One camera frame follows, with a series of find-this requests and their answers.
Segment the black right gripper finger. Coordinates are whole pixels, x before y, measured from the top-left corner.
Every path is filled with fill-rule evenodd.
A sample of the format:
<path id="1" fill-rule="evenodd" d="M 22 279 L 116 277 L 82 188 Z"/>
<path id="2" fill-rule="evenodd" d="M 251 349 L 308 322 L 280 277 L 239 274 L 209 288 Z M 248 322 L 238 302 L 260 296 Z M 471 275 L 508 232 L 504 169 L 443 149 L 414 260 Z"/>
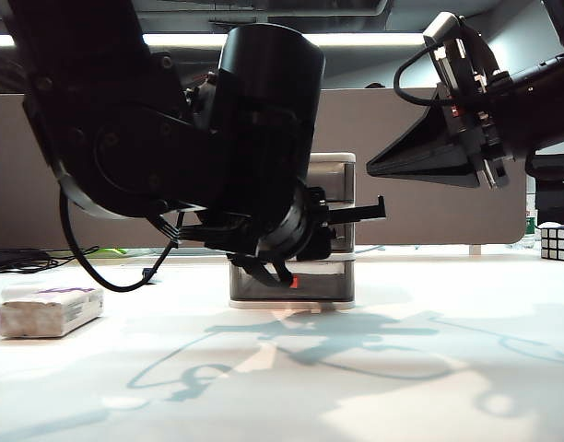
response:
<path id="1" fill-rule="evenodd" d="M 367 163 L 368 172 L 473 172 L 448 132 L 442 107 L 427 107 L 404 134 Z"/>
<path id="2" fill-rule="evenodd" d="M 477 188 L 480 186 L 478 177 L 474 172 L 455 174 L 449 172 L 444 173 L 442 170 L 422 170 L 420 173 L 397 172 L 374 174 L 374 177 L 398 180 L 415 180 L 461 188 Z"/>

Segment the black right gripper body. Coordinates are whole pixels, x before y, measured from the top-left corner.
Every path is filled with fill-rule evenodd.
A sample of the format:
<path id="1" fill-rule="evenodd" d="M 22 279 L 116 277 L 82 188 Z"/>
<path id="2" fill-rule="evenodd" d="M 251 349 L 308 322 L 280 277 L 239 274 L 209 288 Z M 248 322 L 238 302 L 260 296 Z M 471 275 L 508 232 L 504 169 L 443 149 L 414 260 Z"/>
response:
<path id="1" fill-rule="evenodd" d="M 479 185 L 482 175 L 491 189 L 509 184 L 510 178 L 504 160 L 511 155 L 503 147 L 498 129 L 490 114 L 462 103 L 464 98 L 479 98 L 484 92 L 482 77 L 474 75 L 452 75 L 450 97 L 457 99 L 447 111 L 448 132 L 453 141 L 461 147 L 472 176 Z"/>

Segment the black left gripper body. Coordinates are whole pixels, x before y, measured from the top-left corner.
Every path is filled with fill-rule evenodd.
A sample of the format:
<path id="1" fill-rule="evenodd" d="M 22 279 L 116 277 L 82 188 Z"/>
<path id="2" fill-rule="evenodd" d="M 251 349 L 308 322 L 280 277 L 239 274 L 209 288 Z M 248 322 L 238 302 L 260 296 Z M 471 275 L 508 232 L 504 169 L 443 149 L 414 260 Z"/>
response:
<path id="1" fill-rule="evenodd" d="M 330 208 L 324 189 L 308 187 L 305 203 L 306 230 L 300 239 L 297 261 L 318 261 L 327 259 L 332 253 L 335 232 L 328 226 Z"/>

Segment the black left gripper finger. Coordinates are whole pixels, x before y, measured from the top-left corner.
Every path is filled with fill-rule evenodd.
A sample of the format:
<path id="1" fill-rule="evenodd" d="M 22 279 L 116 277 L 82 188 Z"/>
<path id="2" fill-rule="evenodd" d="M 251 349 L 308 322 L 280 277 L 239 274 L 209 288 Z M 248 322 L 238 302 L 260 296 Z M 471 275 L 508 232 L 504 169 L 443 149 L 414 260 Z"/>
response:
<path id="1" fill-rule="evenodd" d="M 381 195 L 378 196 L 378 202 L 373 205 L 333 209 L 330 211 L 331 224 L 357 223 L 385 218 L 384 198 Z"/>

